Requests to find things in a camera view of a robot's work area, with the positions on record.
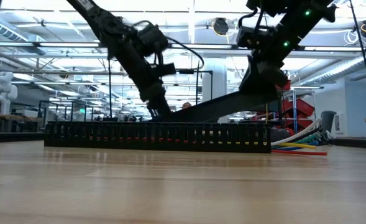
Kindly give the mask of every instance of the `red wire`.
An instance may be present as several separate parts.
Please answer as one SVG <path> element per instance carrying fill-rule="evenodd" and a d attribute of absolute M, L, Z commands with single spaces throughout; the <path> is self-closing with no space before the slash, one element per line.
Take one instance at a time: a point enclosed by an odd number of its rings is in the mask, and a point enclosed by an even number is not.
<path fill-rule="evenodd" d="M 296 155 L 310 155 L 310 156 L 327 156 L 327 152 L 300 152 L 300 151 L 284 151 L 284 150 L 271 150 L 274 153 L 282 154 L 296 154 Z"/>

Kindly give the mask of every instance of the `pipe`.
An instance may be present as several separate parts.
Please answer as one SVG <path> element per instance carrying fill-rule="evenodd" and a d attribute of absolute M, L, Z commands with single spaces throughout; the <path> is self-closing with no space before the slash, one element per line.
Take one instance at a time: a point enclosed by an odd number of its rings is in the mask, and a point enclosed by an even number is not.
<path fill-rule="evenodd" d="M 365 62 L 363 56 L 356 57 L 353 60 L 340 61 L 310 75 L 309 77 L 302 80 L 300 85 L 326 83 L 363 69 L 364 66 Z"/>

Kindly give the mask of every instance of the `duct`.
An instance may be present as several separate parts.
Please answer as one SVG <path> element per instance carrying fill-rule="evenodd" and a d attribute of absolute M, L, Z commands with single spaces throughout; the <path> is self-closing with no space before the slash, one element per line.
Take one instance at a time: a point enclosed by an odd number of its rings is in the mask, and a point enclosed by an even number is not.
<path fill-rule="evenodd" d="M 1 21 L 0 20 L 0 35 L 11 40 L 14 42 L 30 42 L 30 41 L 38 41 L 43 40 L 38 35 L 29 34 L 28 37 L 26 37 L 27 34 L 23 34 L 21 31 L 15 27 L 13 27 L 11 24 Z M 29 53 L 35 53 L 38 55 L 44 55 L 46 52 L 43 50 L 40 50 L 37 47 L 22 47 L 22 49 L 26 50 Z"/>
<path fill-rule="evenodd" d="M 365 66 L 364 57 L 345 60 L 324 68 L 301 81 L 300 85 L 322 84 L 349 75 Z"/>

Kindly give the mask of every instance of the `ceiling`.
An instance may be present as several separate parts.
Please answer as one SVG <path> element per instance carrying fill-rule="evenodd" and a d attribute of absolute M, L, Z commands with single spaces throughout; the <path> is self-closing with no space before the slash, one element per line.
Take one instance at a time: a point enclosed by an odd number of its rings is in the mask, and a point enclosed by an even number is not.
<path fill-rule="evenodd" d="M 167 1 L 167 0 L 95 0 L 104 9 L 111 11 L 115 16 L 122 16 L 126 24 L 133 24 L 141 20 L 149 20 L 158 24 L 161 30 L 174 39 L 187 44 L 235 44 L 236 24 L 238 18 L 250 12 L 245 7 L 245 0 L 188 0 L 188 1 Z M 336 11 L 336 22 L 328 23 L 321 21 L 315 29 L 306 36 L 301 45 L 307 46 L 356 46 L 347 39 L 348 30 L 354 26 L 350 8 L 346 0 L 335 1 L 339 8 Z M 355 10 L 359 21 L 366 20 L 366 1 L 354 0 Z M 216 35 L 211 25 L 215 18 L 226 18 L 229 24 L 228 37 Z M 266 17 L 267 25 L 273 26 L 278 23 L 282 16 L 271 18 Z M 243 26 L 253 27 L 257 21 L 257 16 L 245 19 Z M 96 36 L 88 27 L 87 22 L 69 5 L 66 0 L 3 0 L 0 10 L 0 24 L 9 30 L 26 38 L 26 41 L 41 42 L 98 42 Z M 0 41 L 10 41 L 0 34 Z M 60 70 L 68 72 L 107 72 L 108 62 L 106 49 L 94 48 L 46 48 L 41 50 L 44 55 L 35 52 L 28 52 L 19 47 L 0 47 L 0 70 L 7 64 L 11 69 L 24 72 L 32 71 L 32 67 L 39 64 L 41 72 L 58 72 Z M 228 92 L 236 91 L 237 85 L 241 81 L 240 75 L 245 72 L 248 66 L 246 54 L 235 54 L 227 50 L 199 50 L 199 54 L 205 58 L 218 57 L 226 58 Z M 342 59 L 350 60 L 360 56 L 359 53 L 352 52 L 292 52 L 284 63 L 283 70 L 294 75 L 291 78 L 294 82 L 299 78 L 305 78 L 318 70 L 325 68 Z M 198 59 L 185 50 L 168 49 L 164 52 L 165 63 L 175 63 L 176 68 L 195 68 Z M 111 62 L 112 72 L 123 72 L 123 68 L 118 62 Z M 27 79 L 47 82 L 65 82 L 59 75 L 29 75 L 20 76 L 17 81 Z M 108 82 L 107 75 L 70 75 L 68 82 Z M 163 79 L 165 83 L 179 83 L 192 85 L 196 83 L 196 75 L 171 75 Z M 132 81 L 125 75 L 113 75 L 112 92 L 124 99 L 123 105 L 131 106 L 135 110 L 131 113 L 147 114 L 141 108 L 144 104 L 139 100 L 139 93 L 132 84 Z M 85 86 L 65 86 L 65 85 L 42 85 L 53 90 L 71 91 L 81 96 L 105 97 L 108 86 L 98 86 L 99 90 L 89 91 Z M 180 109 L 186 101 L 195 102 L 195 86 L 168 86 L 167 95 L 170 105 Z M 55 96 L 55 92 L 50 90 L 50 94 Z"/>

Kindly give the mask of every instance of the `wooden table surface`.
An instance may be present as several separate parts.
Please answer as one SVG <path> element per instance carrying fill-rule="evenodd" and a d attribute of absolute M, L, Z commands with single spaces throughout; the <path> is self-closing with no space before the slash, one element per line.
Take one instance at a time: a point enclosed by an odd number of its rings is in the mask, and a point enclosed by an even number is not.
<path fill-rule="evenodd" d="M 366 149 L 327 157 L 0 144 L 0 223 L 366 223 Z"/>

